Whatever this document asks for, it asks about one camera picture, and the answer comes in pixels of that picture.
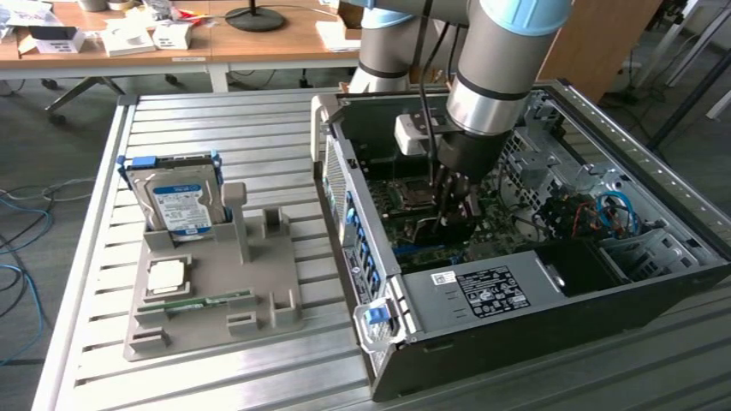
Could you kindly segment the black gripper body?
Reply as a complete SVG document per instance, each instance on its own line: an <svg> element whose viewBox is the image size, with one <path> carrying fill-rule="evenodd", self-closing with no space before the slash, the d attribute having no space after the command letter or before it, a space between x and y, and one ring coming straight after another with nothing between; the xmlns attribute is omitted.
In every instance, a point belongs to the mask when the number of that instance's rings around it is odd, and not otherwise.
<svg viewBox="0 0 731 411"><path fill-rule="evenodd" d="M496 166L511 132L478 135L466 132L444 134L438 146L438 160L472 183L480 183Z"/></svg>

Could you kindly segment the metal CPU socket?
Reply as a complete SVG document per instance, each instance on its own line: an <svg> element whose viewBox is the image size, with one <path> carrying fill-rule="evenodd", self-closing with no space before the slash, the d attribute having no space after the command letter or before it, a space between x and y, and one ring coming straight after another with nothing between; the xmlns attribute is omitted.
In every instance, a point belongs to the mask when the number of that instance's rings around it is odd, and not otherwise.
<svg viewBox="0 0 731 411"><path fill-rule="evenodd" d="M434 205L434 193L426 177L398 179L388 183L394 204L400 210L424 209Z"/></svg>

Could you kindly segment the green motherboard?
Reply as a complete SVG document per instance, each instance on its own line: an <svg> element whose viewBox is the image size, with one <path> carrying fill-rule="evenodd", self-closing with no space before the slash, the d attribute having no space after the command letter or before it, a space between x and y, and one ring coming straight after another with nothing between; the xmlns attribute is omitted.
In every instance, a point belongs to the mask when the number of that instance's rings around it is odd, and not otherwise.
<svg viewBox="0 0 731 411"><path fill-rule="evenodd" d="M380 216L391 251L400 245L414 244L410 240L410 234L418 220L438 217L438 205L435 204L436 173L438 170L434 175L430 174L423 158L414 160L399 158L390 164L386 162L375 163L366 169L364 176L370 195ZM426 177L430 181L434 205L424 209L400 210L394 204L388 183L398 179L419 177ZM419 249L414 253L394 256L402 273L416 273L472 262L467 254L468 247L472 244L491 243L507 255L527 249L550 237L544 227L536 221L528 220L516 214L522 205L507 205L506 201L498 196L496 182L482 181L478 184L480 185L483 219L476 223L472 237L467 241L450 246L418 246ZM456 187L444 216L450 215L459 216Z"/></svg>

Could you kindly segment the grey power supply unit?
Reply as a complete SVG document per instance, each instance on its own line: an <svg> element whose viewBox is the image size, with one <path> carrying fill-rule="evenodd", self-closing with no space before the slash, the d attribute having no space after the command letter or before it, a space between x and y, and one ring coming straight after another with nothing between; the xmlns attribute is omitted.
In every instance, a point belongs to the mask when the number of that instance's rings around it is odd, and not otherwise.
<svg viewBox="0 0 731 411"><path fill-rule="evenodd" d="M535 251L403 277L418 329L430 337L492 324L564 302L567 285Z"/></svg>

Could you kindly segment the open black PC case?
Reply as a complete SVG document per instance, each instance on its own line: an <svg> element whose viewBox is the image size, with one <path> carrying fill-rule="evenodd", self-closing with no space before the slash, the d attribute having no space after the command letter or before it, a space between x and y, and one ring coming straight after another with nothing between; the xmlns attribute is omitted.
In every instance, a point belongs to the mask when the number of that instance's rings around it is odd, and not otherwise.
<svg viewBox="0 0 731 411"><path fill-rule="evenodd" d="M430 337L418 329L402 269L370 195L366 169L404 156L395 119L427 98L434 125L446 124L442 90L340 94L312 101L315 180L346 291L355 340L380 402L580 352L646 331L692 295L731 280L731 217L695 192L603 110L567 83L538 84L492 171L483 181L516 214L550 236L535 251L564 277L567 300L468 330ZM632 282L599 246L667 229L702 261L696 269ZM387 306L390 324L367 325Z"/></svg>

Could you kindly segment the silver disk bay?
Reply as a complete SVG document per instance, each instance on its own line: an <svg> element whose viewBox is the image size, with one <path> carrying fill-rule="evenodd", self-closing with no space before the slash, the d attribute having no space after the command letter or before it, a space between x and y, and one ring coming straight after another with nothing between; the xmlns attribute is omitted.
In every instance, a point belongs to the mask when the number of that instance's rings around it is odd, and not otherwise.
<svg viewBox="0 0 731 411"><path fill-rule="evenodd" d="M652 229L624 239L607 238L599 241L599 246L620 277L632 282L702 266L702 261L667 229Z"/></svg>

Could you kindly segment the wooden cabinet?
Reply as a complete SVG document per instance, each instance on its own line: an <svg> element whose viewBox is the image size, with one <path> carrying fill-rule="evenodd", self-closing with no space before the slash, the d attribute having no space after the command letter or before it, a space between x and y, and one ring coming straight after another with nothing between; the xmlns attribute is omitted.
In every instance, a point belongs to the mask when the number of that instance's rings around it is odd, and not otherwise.
<svg viewBox="0 0 731 411"><path fill-rule="evenodd" d="M564 79L592 101L608 91L663 0L572 0L539 80Z"/></svg>

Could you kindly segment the white paper stack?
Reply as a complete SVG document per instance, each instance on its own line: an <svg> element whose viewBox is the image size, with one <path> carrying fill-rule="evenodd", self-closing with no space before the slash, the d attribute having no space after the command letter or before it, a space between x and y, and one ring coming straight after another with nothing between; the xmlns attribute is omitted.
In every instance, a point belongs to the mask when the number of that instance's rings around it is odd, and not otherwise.
<svg viewBox="0 0 731 411"><path fill-rule="evenodd" d="M347 39L344 26L335 21L318 21L315 29L320 36L324 48L330 52L359 51L362 41L359 39Z"/></svg>

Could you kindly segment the grey plastic parts rack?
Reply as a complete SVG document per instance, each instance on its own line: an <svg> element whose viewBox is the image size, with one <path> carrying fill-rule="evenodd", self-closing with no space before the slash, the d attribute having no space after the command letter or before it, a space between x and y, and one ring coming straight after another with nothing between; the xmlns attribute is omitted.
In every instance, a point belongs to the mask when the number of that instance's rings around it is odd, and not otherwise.
<svg viewBox="0 0 731 411"><path fill-rule="evenodd" d="M195 241L175 242L166 231L143 235L123 356L150 360L231 343L272 338L304 327L290 218L268 206L244 216L247 188L227 183L222 199L232 220ZM147 295L154 262L186 263L182 290ZM146 304L180 301L250 290L252 297L186 313L139 313Z"/></svg>

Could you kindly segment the white table leg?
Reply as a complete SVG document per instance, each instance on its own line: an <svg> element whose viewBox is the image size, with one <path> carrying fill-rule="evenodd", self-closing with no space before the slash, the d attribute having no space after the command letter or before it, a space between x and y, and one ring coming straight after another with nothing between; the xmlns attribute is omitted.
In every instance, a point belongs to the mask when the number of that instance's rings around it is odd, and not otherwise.
<svg viewBox="0 0 731 411"><path fill-rule="evenodd" d="M695 0L694 8L687 13L688 18L692 18L695 12L702 8L716 9L714 17L710 19L708 24L699 33L698 40L690 51L684 55L678 67L671 72L664 85L667 87L675 87L683 74L690 69L696 58L702 55L704 49L710 46L711 41L722 27L731 21L731 0ZM706 117L711 120L718 120L723 111L731 108L731 89L726 92L723 97L712 105L706 113Z"/></svg>

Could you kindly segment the hard disk in blue caddy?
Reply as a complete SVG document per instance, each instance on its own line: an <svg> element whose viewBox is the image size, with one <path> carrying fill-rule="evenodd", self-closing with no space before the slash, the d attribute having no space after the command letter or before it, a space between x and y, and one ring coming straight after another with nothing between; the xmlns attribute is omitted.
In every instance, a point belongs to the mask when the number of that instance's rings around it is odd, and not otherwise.
<svg viewBox="0 0 731 411"><path fill-rule="evenodd" d="M223 204L218 152L183 157L116 158L117 173L132 191L148 231L166 231L175 242L204 238L231 221Z"/></svg>

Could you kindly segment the black round lamp base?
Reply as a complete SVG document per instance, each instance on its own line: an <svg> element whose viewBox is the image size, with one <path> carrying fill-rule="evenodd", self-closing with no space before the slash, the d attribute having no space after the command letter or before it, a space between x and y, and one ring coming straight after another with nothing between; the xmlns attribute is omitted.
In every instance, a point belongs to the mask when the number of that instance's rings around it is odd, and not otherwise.
<svg viewBox="0 0 731 411"><path fill-rule="evenodd" d="M256 0L248 0L248 2L247 7L232 9L224 14L227 24L250 33L264 33L280 29L286 24L284 16L258 6Z"/></svg>

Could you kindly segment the green RAM stick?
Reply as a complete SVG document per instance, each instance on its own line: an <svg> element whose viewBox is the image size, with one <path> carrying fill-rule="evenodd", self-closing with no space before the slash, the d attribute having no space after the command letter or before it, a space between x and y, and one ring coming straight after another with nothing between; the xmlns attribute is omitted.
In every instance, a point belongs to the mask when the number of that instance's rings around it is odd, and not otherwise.
<svg viewBox="0 0 731 411"><path fill-rule="evenodd" d="M180 301L146 304L144 306L140 306L138 308L138 312L151 313L155 311L163 311L164 313L186 313L195 310L223 306L231 301L236 301L238 299L248 298L252 296L254 294L250 290L243 290L210 297L196 297Z"/></svg>

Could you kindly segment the silver CPU chip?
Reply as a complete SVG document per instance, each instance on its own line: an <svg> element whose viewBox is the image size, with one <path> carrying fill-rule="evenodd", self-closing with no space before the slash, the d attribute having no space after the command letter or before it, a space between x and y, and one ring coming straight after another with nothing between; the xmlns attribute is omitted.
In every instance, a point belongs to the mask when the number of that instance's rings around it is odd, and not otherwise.
<svg viewBox="0 0 731 411"><path fill-rule="evenodd" d="M147 295L163 295L182 290L186 282L186 263L164 260L152 263L147 275Z"/></svg>

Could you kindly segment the small white box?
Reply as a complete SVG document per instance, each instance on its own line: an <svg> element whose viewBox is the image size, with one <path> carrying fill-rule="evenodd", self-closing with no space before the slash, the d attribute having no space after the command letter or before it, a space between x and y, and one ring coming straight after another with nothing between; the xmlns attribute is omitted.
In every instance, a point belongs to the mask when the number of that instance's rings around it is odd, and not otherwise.
<svg viewBox="0 0 731 411"><path fill-rule="evenodd" d="M187 50L192 38L192 25L188 22L160 24L154 31L152 40L160 50Z"/></svg>

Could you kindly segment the flat white box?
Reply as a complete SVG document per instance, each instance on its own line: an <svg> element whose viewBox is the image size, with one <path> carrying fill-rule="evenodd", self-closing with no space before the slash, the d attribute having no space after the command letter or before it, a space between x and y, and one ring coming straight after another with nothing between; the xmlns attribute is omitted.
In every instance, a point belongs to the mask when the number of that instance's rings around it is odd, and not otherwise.
<svg viewBox="0 0 731 411"><path fill-rule="evenodd" d="M155 42L144 26L108 27L100 32L108 57L156 51Z"/></svg>

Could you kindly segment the white box with black lid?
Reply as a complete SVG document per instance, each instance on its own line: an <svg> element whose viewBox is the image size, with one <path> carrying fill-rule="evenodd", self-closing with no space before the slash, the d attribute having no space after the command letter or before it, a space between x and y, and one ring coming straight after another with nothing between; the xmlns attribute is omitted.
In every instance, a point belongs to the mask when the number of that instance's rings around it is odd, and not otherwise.
<svg viewBox="0 0 731 411"><path fill-rule="evenodd" d="M40 54L76 54L81 51L85 36L77 27L29 26Z"/></svg>

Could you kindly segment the clear plastic bag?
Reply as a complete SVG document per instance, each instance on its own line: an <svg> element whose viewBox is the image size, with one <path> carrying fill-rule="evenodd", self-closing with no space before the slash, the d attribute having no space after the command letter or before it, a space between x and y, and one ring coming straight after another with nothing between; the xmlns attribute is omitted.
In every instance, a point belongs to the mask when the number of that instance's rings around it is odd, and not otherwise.
<svg viewBox="0 0 731 411"><path fill-rule="evenodd" d="M29 26L63 26L52 13L52 4L36 0L0 0L0 28Z"/></svg>

